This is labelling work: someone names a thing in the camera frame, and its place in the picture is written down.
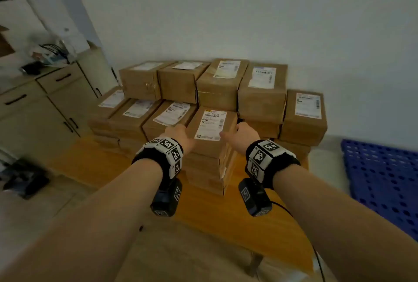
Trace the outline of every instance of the drawer handle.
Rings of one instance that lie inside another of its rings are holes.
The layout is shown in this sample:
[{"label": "drawer handle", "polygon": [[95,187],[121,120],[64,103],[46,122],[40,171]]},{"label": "drawer handle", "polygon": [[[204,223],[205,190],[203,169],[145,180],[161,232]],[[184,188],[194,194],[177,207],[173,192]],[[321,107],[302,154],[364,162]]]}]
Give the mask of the drawer handle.
[{"label": "drawer handle", "polygon": [[18,97],[18,98],[16,98],[16,99],[12,100],[12,101],[7,101],[7,102],[5,102],[5,103],[4,103],[4,105],[10,105],[10,104],[13,104],[13,103],[15,103],[15,102],[17,102],[17,101],[19,101],[19,100],[21,100],[21,99],[25,98],[26,96],[27,96],[27,94],[23,94],[21,97]]},{"label": "drawer handle", "polygon": [[74,124],[74,126],[76,126],[76,128],[78,129],[78,126],[77,126],[76,122],[74,121],[74,119],[72,119],[72,118],[70,117],[70,121],[72,121],[72,122],[73,122],[73,124]]},{"label": "drawer handle", "polygon": [[70,77],[70,76],[71,76],[71,73],[68,73],[67,75],[65,75],[65,76],[61,77],[60,79],[56,79],[56,80],[55,80],[55,82],[60,82],[60,81],[62,81],[63,79],[66,79],[67,77]]},{"label": "drawer handle", "polygon": [[66,121],[63,121],[63,123],[64,125],[67,126],[68,129],[70,129],[71,132],[74,132],[73,129],[71,129],[70,125]]}]

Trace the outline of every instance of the cabinet door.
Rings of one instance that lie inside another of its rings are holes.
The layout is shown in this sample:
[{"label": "cabinet door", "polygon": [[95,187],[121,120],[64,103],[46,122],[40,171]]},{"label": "cabinet door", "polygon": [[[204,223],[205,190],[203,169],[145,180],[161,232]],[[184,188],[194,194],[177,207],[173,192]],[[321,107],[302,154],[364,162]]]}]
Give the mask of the cabinet door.
[{"label": "cabinet door", "polygon": [[86,75],[97,97],[118,86],[112,69],[99,47],[80,53],[77,57],[77,63]]},{"label": "cabinet door", "polygon": [[86,79],[79,79],[55,91],[49,98],[80,136],[91,133],[87,120],[97,97]]},{"label": "cabinet door", "polygon": [[17,158],[25,155],[46,164],[77,138],[46,97],[0,120],[0,147]]}]

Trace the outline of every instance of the table top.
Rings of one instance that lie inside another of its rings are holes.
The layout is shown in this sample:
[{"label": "table top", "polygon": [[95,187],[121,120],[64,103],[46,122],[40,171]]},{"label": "table top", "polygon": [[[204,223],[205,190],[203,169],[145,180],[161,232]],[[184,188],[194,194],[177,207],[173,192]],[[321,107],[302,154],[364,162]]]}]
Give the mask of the table top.
[{"label": "table top", "polygon": [[[122,154],[104,151],[92,136],[87,136],[51,161],[49,168],[100,188],[121,174],[130,162]],[[243,156],[237,156],[234,173],[223,197],[190,185],[180,172],[183,191],[174,219],[311,273],[311,244],[290,215],[275,205],[266,216],[254,218],[248,214],[238,190],[238,183],[247,177],[245,162]],[[307,161],[302,165],[307,168]],[[271,200],[284,205],[274,191],[266,191]]]}]

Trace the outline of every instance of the blue plastic mat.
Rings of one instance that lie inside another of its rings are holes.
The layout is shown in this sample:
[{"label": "blue plastic mat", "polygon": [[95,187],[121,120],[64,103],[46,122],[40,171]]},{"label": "blue plastic mat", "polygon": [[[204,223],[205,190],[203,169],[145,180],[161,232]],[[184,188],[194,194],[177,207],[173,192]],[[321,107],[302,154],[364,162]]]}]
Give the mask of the blue plastic mat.
[{"label": "blue plastic mat", "polygon": [[344,139],[352,198],[418,241],[418,153]]}]

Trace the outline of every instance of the white shipping label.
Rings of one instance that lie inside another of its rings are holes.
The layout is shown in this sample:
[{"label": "white shipping label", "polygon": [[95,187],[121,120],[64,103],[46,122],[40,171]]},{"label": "white shipping label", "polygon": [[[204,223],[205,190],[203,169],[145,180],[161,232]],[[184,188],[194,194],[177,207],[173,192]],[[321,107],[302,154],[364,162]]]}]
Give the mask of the white shipping label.
[{"label": "white shipping label", "polygon": [[322,119],[321,96],[296,93],[295,115]]},{"label": "white shipping label", "polygon": [[164,126],[173,126],[182,119],[190,109],[190,104],[174,102],[163,113],[155,117],[153,121]]},{"label": "white shipping label", "polygon": [[218,68],[213,77],[220,79],[234,79],[237,76],[241,61],[222,60],[219,62]]},{"label": "white shipping label", "polygon": [[202,64],[203,64],[202,62],[183,62],[183,63],[177,64],[173,68],[178,68],[180,70],[194,70],[195,68],[201,66]]},{"label": "white shipping label", "polygon": [[125,94],[121,89],[115,91],[107,99],[105,99],[99,107],[115,108],[125,98]]},{"label": "white shipping label", "polygon": [[154,105],[154,101],[137,100],[127,111],[123,113],[123,116],[141,118],[147,111]]},{"label": "white shipping label", "polygon": [[248,87],[259,89],[274,89],[274,80],[276,78],[276,68],[253,68],[253,76],[248,83]]},{"label": "white shipping label", "polygon": [[132,68],[131,70],[149,71],[153,68],[156,68],[157,66],[160,66],[161,64],[164,64],[164,62],[145,62],[145,63],[142,63],[141,65],[138,65],[138,66]]},{"label": "white shipping label", "polygon": [[227,118],[226,111],[205,110],[194,138],[211,141],[221,140],[219,132],[224,127],[225,118]]}]

